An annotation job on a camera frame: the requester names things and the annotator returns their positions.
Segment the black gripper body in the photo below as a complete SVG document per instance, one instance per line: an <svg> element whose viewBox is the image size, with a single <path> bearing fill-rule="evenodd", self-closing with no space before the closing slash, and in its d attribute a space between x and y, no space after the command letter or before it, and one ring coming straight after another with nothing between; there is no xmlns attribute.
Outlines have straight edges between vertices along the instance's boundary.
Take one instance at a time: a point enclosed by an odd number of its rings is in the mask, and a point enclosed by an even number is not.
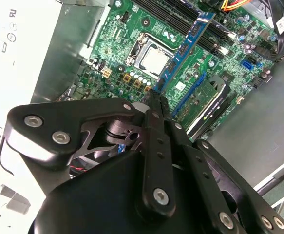
<svg viewBox="0 0 284 234"><path fill-rule="evenodd" d="M171 218L140 211L142 157L109 159L47 195L31 234L210 234L212 225L189 174L173 168L176 209Z"/></svg>

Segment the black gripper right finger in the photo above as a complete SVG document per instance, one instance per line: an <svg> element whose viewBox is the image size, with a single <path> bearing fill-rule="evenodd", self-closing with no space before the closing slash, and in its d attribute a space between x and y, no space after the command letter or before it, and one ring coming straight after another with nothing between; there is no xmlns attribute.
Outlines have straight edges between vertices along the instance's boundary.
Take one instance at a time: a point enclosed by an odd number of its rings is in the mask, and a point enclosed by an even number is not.
<svg viewBox="0 0 284 234"><path fill-rule="evenodd" d="M171 118L167 98L161 110L173 154L183 160L202 206L206 234L284 234L284 220L205 140L191 142Z"/></svg>

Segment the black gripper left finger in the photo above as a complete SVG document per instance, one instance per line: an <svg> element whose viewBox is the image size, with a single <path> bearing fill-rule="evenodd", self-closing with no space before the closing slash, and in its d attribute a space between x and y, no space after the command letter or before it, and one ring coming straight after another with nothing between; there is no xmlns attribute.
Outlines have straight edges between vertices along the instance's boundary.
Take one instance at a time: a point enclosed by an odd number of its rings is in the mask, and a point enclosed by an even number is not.
<svg viewBox="0 0 284 234"><path fill-rule="evenodd" d="M167 98L148 90L145 112L120 97L51 102L13 108L4 130L6 143L44 168L62 169L73 159L126 145L128 149L95 167L107 183L128 178L142 169L137 203L154 218L169 218L175 211L170 138L165 125L171 120Z"/></svg>

